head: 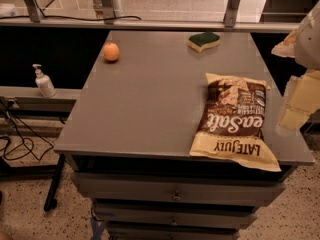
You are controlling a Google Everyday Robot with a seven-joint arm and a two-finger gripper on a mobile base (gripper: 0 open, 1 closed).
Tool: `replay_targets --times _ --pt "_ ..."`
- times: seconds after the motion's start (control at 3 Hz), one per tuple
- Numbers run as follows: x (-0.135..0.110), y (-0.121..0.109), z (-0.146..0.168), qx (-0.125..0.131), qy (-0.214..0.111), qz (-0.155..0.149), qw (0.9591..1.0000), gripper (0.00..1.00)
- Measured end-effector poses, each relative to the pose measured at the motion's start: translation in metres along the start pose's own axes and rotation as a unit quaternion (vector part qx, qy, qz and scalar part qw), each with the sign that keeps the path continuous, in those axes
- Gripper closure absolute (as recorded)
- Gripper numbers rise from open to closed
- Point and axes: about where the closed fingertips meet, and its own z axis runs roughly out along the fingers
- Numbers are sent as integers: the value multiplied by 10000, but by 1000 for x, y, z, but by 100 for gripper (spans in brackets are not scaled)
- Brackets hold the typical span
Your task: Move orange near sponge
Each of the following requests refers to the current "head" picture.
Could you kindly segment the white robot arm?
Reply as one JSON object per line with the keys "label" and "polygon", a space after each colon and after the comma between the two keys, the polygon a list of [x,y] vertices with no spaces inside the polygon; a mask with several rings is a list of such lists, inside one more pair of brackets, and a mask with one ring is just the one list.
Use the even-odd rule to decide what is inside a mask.
{"label": "white robot arm", "polygon": [[298,131],[320,109],[320,1],[271,53],[294,58],[307,69],[288,81],[279,116],[281,127]]}

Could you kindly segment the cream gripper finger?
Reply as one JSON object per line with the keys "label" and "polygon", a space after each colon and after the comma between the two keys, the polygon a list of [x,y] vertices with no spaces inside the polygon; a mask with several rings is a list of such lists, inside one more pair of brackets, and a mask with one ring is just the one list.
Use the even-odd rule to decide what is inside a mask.
{"label": "cream gripper finger", "polygon": [[286,84],[276,132],[293,135],[320,109],[320,70],[308,69],[291,76]]}
{"label": "cream gripper finger", "polygon": [[286,38],[282,42],[273,47],[271,53],[279,57],[294,58],[296,36],[297,30],[294,29],[286,36]]}

